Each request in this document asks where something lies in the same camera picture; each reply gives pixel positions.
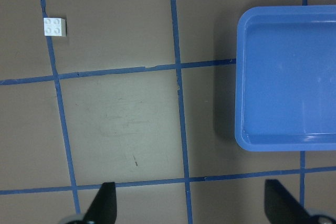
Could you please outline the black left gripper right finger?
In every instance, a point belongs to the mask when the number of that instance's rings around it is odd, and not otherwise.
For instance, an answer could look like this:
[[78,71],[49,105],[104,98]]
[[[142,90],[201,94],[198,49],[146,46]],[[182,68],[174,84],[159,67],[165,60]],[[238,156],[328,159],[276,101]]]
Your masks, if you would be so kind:
[[264,212],[272,224],[315,223],[315,219],[276,179],[265,180]]

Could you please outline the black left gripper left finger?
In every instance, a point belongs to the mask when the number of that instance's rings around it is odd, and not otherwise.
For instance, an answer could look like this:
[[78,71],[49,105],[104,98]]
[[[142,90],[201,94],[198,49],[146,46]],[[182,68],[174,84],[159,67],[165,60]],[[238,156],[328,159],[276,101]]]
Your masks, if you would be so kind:
[[83,217],[84,223],[113,224],[117,219],[117,197],[114,182],[103,183]]

